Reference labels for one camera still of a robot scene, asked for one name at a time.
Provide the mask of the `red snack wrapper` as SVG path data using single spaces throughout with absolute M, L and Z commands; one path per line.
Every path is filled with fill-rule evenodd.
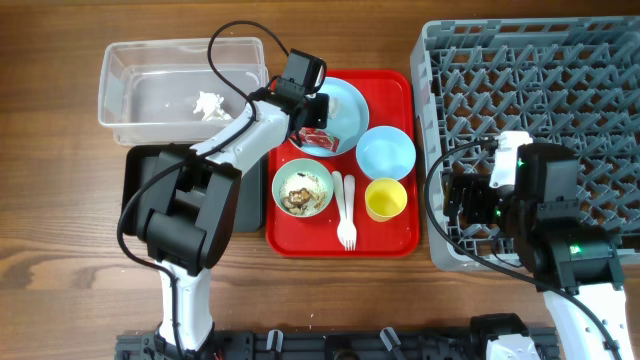
M 340 145 L 340 139 L 321 129 L 303 127 L 299 131 L 303 145 L 318 147 L 335 153 Z

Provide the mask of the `large light blue plate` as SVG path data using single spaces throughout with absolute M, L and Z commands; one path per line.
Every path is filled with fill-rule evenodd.
M 353 85 L 345 80 L 328 77 L 320 93 L 339 99 L 340 108 L 334 119 L 328 118 L 327 127 L 321 129 L 340 139 L 340 145 L 335 153 L 327 150 L 297 144 L 290 139 L 289 142 L 306 154 L 316 157 L 333 157 L 344 154 L 356 146 L 360 137 L 369 127 L 369 108 L 364 96 Z

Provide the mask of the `green bowl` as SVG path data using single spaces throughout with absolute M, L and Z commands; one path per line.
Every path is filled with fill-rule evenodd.
M 319 212 L 321 213 L 331 202 L 332 197 L 333 197 L 333 193 L 334 193 L 334 186 L 333 186 L 333 181 L 332 181 L 332 176 L 329 173 L 329 171 L 327 170 L 327 168 L 322 165 L 320 162 L 312 160 L 312 159 L 304 159 L 304 158 L 299 158 L 299 159 L 294 159 L 291 160 L 289 162 L 287 162 L 286 164 L 284 164 L 279 170 L 276 171 L 273 180 L 272 180 L 272 196 L 273 199 L 275 200 L 276 205 L 284 211 L 285 214 L 287 215 L 291 215 L 293 217 L 296 218 L 310 218 L 313 217 L 315 215 L 318 215 L 319 213 L 313 215 L 313 216 L 309 216 L 309 217 L 301 217 L 301 216 L 295 216 L 292 215 L 290 213 L 288 213 L 283 205 L 281 204 L 280 201 L 280 188 L 283 185 L 284 181 L 291 175 L 293 175 L 296 172 L 309 172 L 312 173 L 314 175 L 316 175 L 324 184 L 324 186 L 327 189 L 328 192 L 328 198 L 327 198 L 327 202 L 325 204 L 325 206 L 322 208 L 322 210 Z

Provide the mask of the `rice and food scraps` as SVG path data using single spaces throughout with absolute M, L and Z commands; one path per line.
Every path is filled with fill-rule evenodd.
M 328 192 L 323 182 L 309 172 L 296 172 L 280 188 L 280 201 L 284 209 L 295 216 L 309 217 L 325 206 Z

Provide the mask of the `yellow plastic cup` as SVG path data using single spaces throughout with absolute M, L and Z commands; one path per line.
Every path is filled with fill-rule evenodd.
M 373 180 L 365 190 L 368 216 L 376 222 L 386 222 L 404 211 L 408 195 L 404 186 L 391 178 Z

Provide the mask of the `light blue bowl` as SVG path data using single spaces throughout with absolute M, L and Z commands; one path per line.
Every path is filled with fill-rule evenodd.
M 416 148 L 407 133 L 392 126 L 367 130 L 356 145 L 356 162 L 371 180 L 401 180 L 414 168 Z

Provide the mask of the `white tissue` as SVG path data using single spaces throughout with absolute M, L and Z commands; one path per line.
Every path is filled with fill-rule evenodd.
M 224 102 L 225 98 L 221 95 L 200 91 L 193 113 L 201 113 L 203 122 L 231 121 L 231 115 L 222 107 Z
M 339 108 L 340 108 L 339 99 L 331 96 L 329 98 L 327 117 L 329 119 L 334 119 L 339 112 Z

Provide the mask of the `white plastic fork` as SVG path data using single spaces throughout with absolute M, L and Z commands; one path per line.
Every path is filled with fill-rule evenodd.
M 346 175 L 343 181 L 344 215 L 338 225 L 338 238 L 346 251 L 354 251 L 357 245 L 357 229 L 354 223 L 355 177 Z

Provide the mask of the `white plastic spoon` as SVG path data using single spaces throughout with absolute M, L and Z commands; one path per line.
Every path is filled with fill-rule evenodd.
M 333 186 L 334 186 L 334 198 L 336 200 L 336 204 L 339 212 L 339 223 L 337 227 L 337 236 L 343 247 L 346 247 L 347 241 L 345 236 L 346 231 L 346 209 L 345 209 L 345 199 L 344 199 L 344 187 L 343 187 L 343 178 L 339 171 L 333 171 L 331 173 Z

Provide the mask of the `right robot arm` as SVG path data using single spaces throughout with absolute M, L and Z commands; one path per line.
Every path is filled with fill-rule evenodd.
M 505 273 L 542 293 L 567 358 L 633 358 L 613 236 L 578 218 L 575 153 L 551 143 L 486 144 L 492 173 L 448 175 L 445 214 L 494 224 L 513 240 L 526 271 Z

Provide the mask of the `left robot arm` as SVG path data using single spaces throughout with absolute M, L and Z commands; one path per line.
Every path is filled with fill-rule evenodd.
M 211 138 L 161 147 L 151 177 L 123 204 L 117 243 L 162 282 L 152 358 L 215 358 L 209 281 L 231 238 L 242 178 L 301 129 L 327 125 L 330 97 L 314 81 L 278 78 L 245 100 L 244 111 Z

